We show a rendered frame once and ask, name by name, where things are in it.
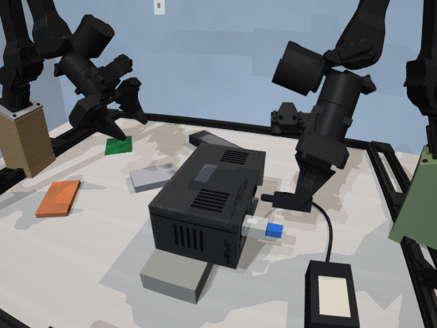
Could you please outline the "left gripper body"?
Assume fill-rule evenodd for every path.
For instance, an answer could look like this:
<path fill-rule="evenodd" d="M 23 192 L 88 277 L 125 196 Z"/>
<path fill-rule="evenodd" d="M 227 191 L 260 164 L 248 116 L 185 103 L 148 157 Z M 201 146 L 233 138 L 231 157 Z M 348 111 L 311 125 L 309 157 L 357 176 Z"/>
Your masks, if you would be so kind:
<path fill-rule="evenodd" d="M 93 85 L 89 71 L 97 73 L 99 68 L 95 65 L 86 67 L 74 80 L 76 86 L 75 93 L 77 95 L 83 94 L 84 98 L 77 101 L 70 115 L 68 116 L 69 122 L 72 127 L 77 131 L 81 127 L 85 126 L 92 113 L 103 104 L 110 104 L 116 102 L 122 104 L 127 96 L 134 89 L 133 87 L 140 87 L 141 82 L 136 77 L 131 77 L 123 80 L 117 89 L 117 83 L 114 81 L 105 87 L 107 89 L 104 93 L 100 93 Z M 90 96 L 95 95 L 95 96 Z M 88 96 L 88 97 L 87 97 Z M 111 98 L 112 97 L 112 98 Z M 102 102 L 104 101 L 104 102 Z M 100 103 L 100 104 L 99 104 Z M 84 122 L 83 122 L 84 121 Z"/>

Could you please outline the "green flat square tile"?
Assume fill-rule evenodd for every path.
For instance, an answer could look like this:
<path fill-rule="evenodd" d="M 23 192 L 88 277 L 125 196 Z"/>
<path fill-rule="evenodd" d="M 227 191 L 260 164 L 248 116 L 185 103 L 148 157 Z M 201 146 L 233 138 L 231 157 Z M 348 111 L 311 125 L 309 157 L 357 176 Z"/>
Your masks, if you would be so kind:
<path fill-rule="evenodd" d="M 107 139 L 104 155 L 119 154 L 124 152 L 132 152 L 132 136 L 127 136 L 125 141 L 120 141 L 116 138 Z"/>

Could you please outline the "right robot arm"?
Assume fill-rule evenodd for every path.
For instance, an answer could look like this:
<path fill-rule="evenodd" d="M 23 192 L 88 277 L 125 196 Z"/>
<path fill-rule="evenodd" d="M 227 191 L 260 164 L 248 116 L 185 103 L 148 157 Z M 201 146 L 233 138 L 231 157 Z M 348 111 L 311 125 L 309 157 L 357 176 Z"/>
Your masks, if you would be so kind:
<path fill-rule="evenodd" d="M 289 41 L 272 83 L 306 96 L 310 90 L 317 92 L 324 74 L 318 101 L 334 103 L 353 115 L 360 93 L 368 95 L 377 88 L 369 74 L 361 77 L 349 70 L 372 66 L 381 57 L 389 1 L 360 0 L 335 49 L 327 50 L 323 56 Z M 429 153 L 437 159 L 437 0 L 423 0 L 421 50 L 417 59 L 406 62 L 404 87 L 412 104 L 428 116 Z M 337 66 L 349 70 L 332 68 Z M 314 131 L 317 113 L 315 106 L 311 113 L 302 113 L 297 112 L 292 102 L 283 102 L 278 111 L 271 112 L 270 134 L 300 136 Z"/>

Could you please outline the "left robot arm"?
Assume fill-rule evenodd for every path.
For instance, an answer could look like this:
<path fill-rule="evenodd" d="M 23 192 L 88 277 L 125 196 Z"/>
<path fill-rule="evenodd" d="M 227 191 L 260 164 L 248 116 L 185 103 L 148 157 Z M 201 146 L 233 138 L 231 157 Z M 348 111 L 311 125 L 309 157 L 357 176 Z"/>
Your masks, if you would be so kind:
<path fill-rule="evenodd" d="M 0 68 L 0 84 L 3 86 L 0 105 L 12 113 L 33 105 L 29 101 L 29 82 L 35 81 L 42 73 L 44 59 L 62 56 L 59 63 L 54 64 L 54 77 L 66 75 L 74 84 L 81 71 L 94 65 L 90 59 L 98 58 L 115 35 L 108 23 L 92 14 L 85 14 L 72 34 L 58 15 L 53 0 L 27 0 L 27 3 L 33 17 L 34 43 L 29 38 L 22 1 L 0 0 L 0 17 L 6 39 L 4 66 Z M 114 81 L 119 85 L 119 78 L 133 71 L 132 59 L 121 54 L 99 70 L 88 74 L 102 94 L 107 89 L 104 85 Z"/>

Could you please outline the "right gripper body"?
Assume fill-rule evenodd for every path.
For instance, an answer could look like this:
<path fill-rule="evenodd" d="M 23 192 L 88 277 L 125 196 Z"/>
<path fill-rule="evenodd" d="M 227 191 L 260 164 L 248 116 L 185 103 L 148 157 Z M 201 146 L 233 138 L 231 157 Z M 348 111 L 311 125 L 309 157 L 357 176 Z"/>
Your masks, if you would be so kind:
<path fill-rule="evenodd" d="M 295 148 L 296 154 L 329 169 L 332 165 L 344 169 L 349 152 L 343 140 L 352 125 L 352 113 L 339 105 L 323 100 L 316 102 L 315 111 L 318 113 L 314 131 L 307 131 L 300 135 Z"/>

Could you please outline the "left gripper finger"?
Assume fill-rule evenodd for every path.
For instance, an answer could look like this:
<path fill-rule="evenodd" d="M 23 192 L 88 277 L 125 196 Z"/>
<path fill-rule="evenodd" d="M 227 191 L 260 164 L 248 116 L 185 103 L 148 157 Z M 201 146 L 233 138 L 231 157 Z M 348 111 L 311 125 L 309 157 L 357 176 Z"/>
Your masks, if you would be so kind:
<path fill-rule="evenodd" d="M 124 102 L 119 106 L 119 109 L 136 119 L 142 124 L 147 124 L 147 118 L 142 110 L 138 99 L 139 87 L 133 89 L 127 96 Z"/>
<path fill-rule="evenodd" d="M 96 131 L 121 141 L 125 141 L 127 138 L 121 128 L 109 116 L 106 103 L 99 106 L 92 113 L 83 129 Z"/>

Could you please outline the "orange flat rectangular slab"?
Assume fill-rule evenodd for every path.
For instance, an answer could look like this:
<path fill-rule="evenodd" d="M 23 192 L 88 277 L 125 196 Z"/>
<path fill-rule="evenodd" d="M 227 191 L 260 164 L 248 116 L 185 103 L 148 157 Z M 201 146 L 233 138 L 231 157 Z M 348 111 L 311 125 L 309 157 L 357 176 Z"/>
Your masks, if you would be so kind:
<path fill-rule="evenodd" d="M 80 180 L 52 182 L 35 213 L 36 218 L 67 217 L 80 185 Z"/>

